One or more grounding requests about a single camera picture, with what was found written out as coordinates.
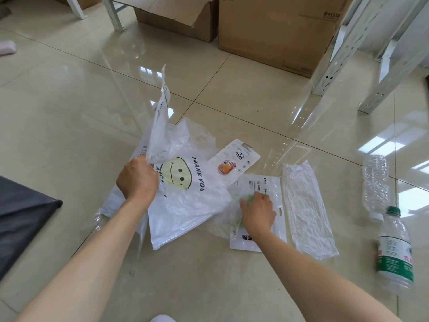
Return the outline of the person's left hand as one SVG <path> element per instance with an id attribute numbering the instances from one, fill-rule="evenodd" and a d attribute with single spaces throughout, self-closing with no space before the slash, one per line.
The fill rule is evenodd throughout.
<path id="1" fill-rule="evenodd" d="M 126 201 L 139 203 L 144 207 L 148 207 L 156 195 L 146 195 L 140 189 L 140 155 L 125 164 L 119 173 L 116 185 Z"/>

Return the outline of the person's right hand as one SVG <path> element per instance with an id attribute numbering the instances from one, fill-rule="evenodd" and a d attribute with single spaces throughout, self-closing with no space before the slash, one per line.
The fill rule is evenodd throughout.
<path id="1" fill-rule="evenodd" d="M 271 233 L 276 217 L 272 201 L 268 195 L 255 191 L 250 205 L 244 198 L 241 198 L 239 203 L 244 227 L 253 241 L 258 243 Z"/>

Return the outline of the white smiley face plastic bag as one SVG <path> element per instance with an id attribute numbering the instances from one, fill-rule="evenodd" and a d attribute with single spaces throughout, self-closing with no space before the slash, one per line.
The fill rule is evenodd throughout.
<path id="1" fill-rule="evenodd" d="M 131 156 L 146 155 L 159 174 L 157 194 L 137 227 L 141 240 L 150 227 L 153 250 L 206 222 L 232 201 L 208 162 L 172 154 L 167 131 L 171 94 L 165 83 L 165 66 L 158 77 L 162 79 L 160 99 L 152 106 L 153 114 Z"/>

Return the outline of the person's left forearm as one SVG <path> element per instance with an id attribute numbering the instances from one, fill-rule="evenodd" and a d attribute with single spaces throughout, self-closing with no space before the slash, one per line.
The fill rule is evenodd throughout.
<path id="1" fill-rule="evenodd" d="M 139 221 L 152 200 L 127 199 L 13 322 L 99 322 Z"/>

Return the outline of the person's right forearm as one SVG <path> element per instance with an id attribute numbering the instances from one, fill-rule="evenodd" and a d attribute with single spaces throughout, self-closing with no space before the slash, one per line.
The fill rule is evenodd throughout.
<path id="1" fill-rule="evenodd" d="M 269 229 L 248 232 L 306 322 L 402 322 L 360 287 L 280 240 Z"/>

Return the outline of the large white packaging pouch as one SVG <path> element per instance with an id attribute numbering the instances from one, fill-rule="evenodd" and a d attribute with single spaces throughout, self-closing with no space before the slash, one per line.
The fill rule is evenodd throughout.
<path id="1" fill-rule="evenodd" d="M 261 252 L 260 248 L 253 241 L 253 238 L 244 227 L 242 211 L 239 204 L 239 200 L 244 199 L 246 200 L 247 205 L 250 205 L 254 199 L 255 191 L 270 197 L 273 204 L 273 210 L 276 213 L 276 218 L 271 227 L 271 232 L 284 242 L 287 242 L 281 181 L 279 177 L 244 174 L 237 179 L 234 184 L 229 186 L 228 191 L 233 198 L 229 212 L 230 249 Z"/>

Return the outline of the small white pouch orange item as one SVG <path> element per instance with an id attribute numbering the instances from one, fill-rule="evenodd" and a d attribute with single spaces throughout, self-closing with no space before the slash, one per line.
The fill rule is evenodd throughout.
<path id="1" fill-rule="evenodd" d="M 229 187 L 260 159 L 254 148 L 239 139 L 212 157 L 208 163 L 214 168 L 222 183 Z"/>

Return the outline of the clear flat plastic wrapper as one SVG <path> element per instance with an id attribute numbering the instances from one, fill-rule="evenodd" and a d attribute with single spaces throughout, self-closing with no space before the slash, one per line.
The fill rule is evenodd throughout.
<path id="1" fill-rule="evenodd" d="M 320 261 L 338 256 L 318 181 L 308 161 L 283 164 L 282 190 L 295 248 Z"/>

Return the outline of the clear thin plastic bag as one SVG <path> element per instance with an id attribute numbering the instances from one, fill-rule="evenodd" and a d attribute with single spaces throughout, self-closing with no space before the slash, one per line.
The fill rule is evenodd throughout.
<path id="1" fill-rule="evenodd" d="M 208 162 L 217 154 L 216 138 L 202 125 L 184 118 L 177 124 L 167 124 L 171 152 L 176 157 L 201 157 Z"/>

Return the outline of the clear unlabelled plastic bottle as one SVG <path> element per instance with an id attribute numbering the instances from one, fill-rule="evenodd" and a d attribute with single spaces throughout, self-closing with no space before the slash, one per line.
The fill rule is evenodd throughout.
<path id="1" fill-rule="evenodd" d="M 389 164 L 383 155 L 367 155 L 362 165 L 362 203 L 375 223 L 383 222 L 389 202 Z"/>

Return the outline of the black trouser leg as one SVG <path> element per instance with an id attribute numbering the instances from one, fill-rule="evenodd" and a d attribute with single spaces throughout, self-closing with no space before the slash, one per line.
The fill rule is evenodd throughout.
<path id="1" fill-rule="evenodd" d="M 62 200 L 0 176 L 0 282 L 62 205 Z"/>

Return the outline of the green cap labelled plastic bottle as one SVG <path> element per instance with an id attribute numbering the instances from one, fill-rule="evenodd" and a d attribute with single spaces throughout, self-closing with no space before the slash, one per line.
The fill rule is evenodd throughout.
<path id="1" fill-rule="evenodd" d="M 408 228 L 396 206 L 388 206 L 378 235 L 376 271 L 380 285 L 395 294 L 414 286 L 414 263 Z"/>

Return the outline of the open cardboard box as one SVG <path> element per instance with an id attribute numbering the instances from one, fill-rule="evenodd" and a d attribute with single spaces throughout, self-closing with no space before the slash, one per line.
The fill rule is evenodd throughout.
<path id="1" fill-rule="evenodd" d="M 133 8 L 137 21 L 212 42 L 218 35 L 219 0 L 111 0 Z"/>

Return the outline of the white metal shelf upright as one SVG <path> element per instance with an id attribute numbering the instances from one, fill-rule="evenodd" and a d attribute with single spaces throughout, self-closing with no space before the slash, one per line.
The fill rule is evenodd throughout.
<path id="1" fill-rule="evenodd" d="M 329 64 L 312 89 L 323 97 L 367 37 L 382 9 L 391 0 L 354 0 L 335 38 Z"/>
<path id="2" fill-rule="evenodd" d="M 373 91 L 361 102 L 357 108 L 359 112 L 371 114 L 411 72 L 429 55 L 429 36 L 423 40 L 424 49 L 417 46 L 407 51 L 397 62 L 390 65 L 389 73 L 382 82 L 378 83 Z"/>
<path id="3" fill-rule="evenodd" d="M 70 8 L 72 9 L 73 14 L 76 18 L 80 20 L 84 20 L 87 16 L 84 14 L 81 6 L 78 3 L 78 0 L 66 0 L 69 4 Z"/>
<path id="4" fill-rule="evenodd" d="M 105 6 L 114 30 L 117 32 L 124 32 L 125 28 L 122 25 L 118 14 L 122 10 L 126 9 L 128 5 L 114 0 L 101 0 L 101 3 Z"/>
<path id="5" fill-rule="evenodd" d="M 414 0 L 388 42 L 379 51 L 376 59 L 380 63 L 378 83 L 389 73 L 392 58 L 401 58 L 412 47 L 424 49 L 423 43 L 429 35 L 429 0 Z"/>

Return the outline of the large closed cardboard box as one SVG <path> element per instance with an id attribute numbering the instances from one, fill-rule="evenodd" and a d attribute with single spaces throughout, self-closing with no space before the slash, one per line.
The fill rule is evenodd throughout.
<path id="1" fill-rule="evenodd" d="M 218 47 L 311 78 L 353 0 L 219 0 Z"/>

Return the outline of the pale pink slipper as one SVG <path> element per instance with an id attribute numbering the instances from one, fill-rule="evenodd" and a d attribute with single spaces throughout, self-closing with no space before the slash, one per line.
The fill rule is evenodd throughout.
<path id="1" fill-rule="evenodd" d="M 17 45 L 11 40 L 0 41 L 0 57 L 17 52 Z"/>

